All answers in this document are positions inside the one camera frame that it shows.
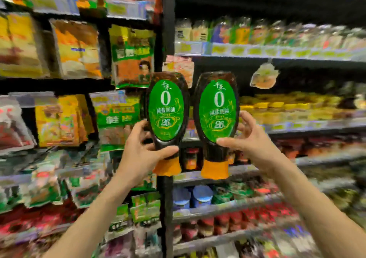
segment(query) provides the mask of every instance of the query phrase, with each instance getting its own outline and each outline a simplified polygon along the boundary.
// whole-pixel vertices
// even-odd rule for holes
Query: person's right hand
[[[236,138],[219,138],[218,145],[241,150],[244,155],[259,169],[266,170],[276,157],[283,154],[267,136],[263,127],[258,125],[250,113],[241,111],[240,117],[244,120],[244,125],[239,123],[238,130],[242,134]]]

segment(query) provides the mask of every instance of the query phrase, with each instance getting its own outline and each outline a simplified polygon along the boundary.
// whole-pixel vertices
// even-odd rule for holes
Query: orange cap
[[[173,176],[181,173],[179,156],[170,160],[160,160],[155,166],[153,173],[159,176]]]
[[[229,163],[225,162],[210,162],[204,160],[204,166],[201,170],[201,176],[206,179],[226,179],[229,177]]]

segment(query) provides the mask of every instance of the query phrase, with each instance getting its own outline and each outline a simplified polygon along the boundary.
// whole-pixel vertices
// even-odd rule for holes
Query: person
[[[326,195],[318,191],[306,176],[272,143],[263,128],[246,111],[240,116],[242,132],[238,138],[219,138],[217,144],[244,151],[259,170],[277,183],[286,200],[303,217],[317,246],[326,258],[366,257],[366,233]],[[149,137],[146,120],[136,123],[125,145],[116,174],[101,194],[43,258],[90,258],[130,189],[139,183],[164,158],[175,154],[178,146],[154,151],[154,144],[143,145]]]

